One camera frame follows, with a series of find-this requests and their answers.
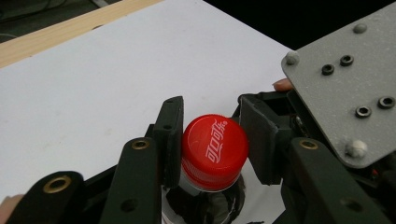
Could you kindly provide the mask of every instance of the gray metal plate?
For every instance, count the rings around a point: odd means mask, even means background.
[[[357,24],[367,30],[356,34]],[[300,61],[282,61],[284,73],[303,99],[332,149],[347,166],[362,168],[396,149],[396,106],[381,109],[379,98],[396,98],[396,3],[353,22],[310,45],[297,50]],[[354,57],[350,66],[341,66],[344,55]],[[332,64],[332,75],[321,68]],[[369,106],[369,118],[355,116],[356,108]],[[349,142],[367,145],[363,157],[346,154]]]

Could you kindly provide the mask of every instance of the plastic bottle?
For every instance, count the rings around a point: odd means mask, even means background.
[[[231,223],[245,202],[240,172],[247,157],[247,136],[234,120],[193,120],[183,133],[179,186],[163,189],[163,222]]]

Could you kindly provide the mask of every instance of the human hand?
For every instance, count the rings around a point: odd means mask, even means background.
[[[6,224],[8,218],[11,216],[18,202],[22,199],[23,194],[18,194],[13,197],[6,197],[0,204],[0,224]]]
[[[274,83],[273,86],[276,91],[289,91],[293,89],[293,86],[291,85],[291,82],[288,78],[280,79],[278,82]]]

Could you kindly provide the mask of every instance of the red bottle cap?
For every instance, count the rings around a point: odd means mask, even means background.
[[[219,191],[238,178],[248,157],[248,138],[232,119],[204,115],[183,134],[182,168],[198,189]]]

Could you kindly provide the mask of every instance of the wooden edge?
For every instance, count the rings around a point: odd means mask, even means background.
[[[0,68],[57,46],[76,36],[162,0],[121,0],[0,44]]]

